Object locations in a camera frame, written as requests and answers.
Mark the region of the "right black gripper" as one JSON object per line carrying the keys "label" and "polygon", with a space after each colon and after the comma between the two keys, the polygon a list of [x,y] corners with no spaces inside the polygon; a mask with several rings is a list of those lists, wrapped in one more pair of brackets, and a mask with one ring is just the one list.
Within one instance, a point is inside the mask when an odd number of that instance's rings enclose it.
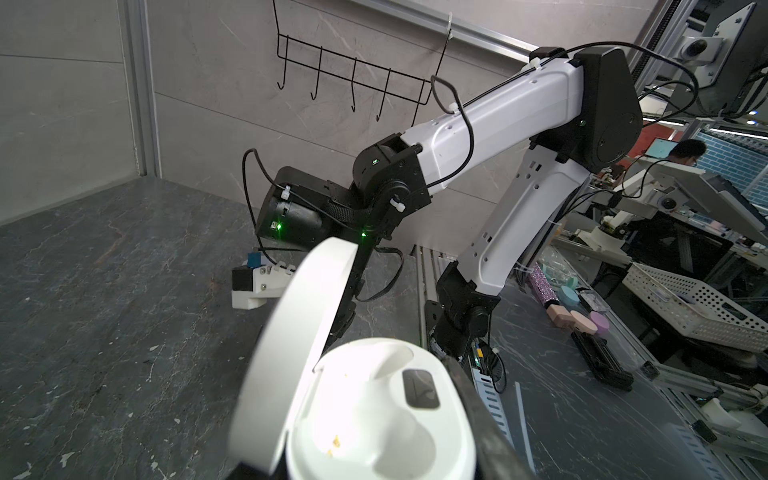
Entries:
{"label": "right black gripper", "polygon": [[359,240],[360,200],[351,190],[293,167],[281,168],[275,182],[259,211],[259,236],[307,250],[328,237]]}

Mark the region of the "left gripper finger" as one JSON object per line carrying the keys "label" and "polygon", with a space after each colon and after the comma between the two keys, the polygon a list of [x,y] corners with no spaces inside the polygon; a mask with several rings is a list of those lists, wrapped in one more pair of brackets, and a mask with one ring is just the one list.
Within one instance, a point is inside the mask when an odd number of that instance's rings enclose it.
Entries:
{"label": "left gripper finger", "polygon": [[465,368],[451,357],[443,359],[443,366],[456,387],[473,435],[476,450],[474,479],[533,479],[533,471],[503,434]]}

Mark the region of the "white earbud charging case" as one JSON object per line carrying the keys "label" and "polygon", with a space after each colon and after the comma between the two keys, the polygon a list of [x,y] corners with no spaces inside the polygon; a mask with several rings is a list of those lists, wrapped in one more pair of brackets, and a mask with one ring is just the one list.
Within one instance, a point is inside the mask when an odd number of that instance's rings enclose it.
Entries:
{"label": "white earbud charging case", "polygon": [[357,253],[329,238],[294,273],[256,343],[229,456],[292,479],[471,479],[476,449],[441,362],[409,342],[325,346]]}

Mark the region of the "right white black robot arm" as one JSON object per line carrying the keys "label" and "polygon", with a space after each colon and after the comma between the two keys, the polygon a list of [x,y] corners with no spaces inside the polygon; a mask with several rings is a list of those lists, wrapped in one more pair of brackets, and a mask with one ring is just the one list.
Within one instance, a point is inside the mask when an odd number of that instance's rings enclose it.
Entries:
{"label": "right white black robot arm", "polygon": [[486,334],[508,276],[536,254],[536,238],[589,177],[621,160],[643,127],[626,54],[598,42],[534,51],[516,75],[464,102],[452,95],[431,120],[364,148],[342,186],[294,167],[278,170],[255,220],[263,238],[313,247],[329,237],[358,246],[331,330],[339,338],[359,302],[374,249],[405,219],[425,218],[447,189],[466,244],[437,283],[433,348],[461,356]]}

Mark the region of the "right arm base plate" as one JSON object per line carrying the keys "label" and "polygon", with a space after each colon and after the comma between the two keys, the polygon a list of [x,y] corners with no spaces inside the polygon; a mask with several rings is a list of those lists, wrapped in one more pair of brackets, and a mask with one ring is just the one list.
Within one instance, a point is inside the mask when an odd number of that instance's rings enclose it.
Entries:
{"label": "right arm base plate", "polygon": [[[480,330],[478,333],[470,333],[463,344],[463,351],[455,359],[469,373],[477,370],[488,377],[484,383],[490,385],[498,394],[505,392],[508,380],[507,371],[497,349],[490,345],[490,333],[492,316],[484,309],[479,310]],[[441,347],[435,338],[435,329],[438,320],[444,316],[444,308],[437,301],[427,300],[423,309],[425,336],[423,338],[426,348],[439,358],[445,356],[445,349]]]}

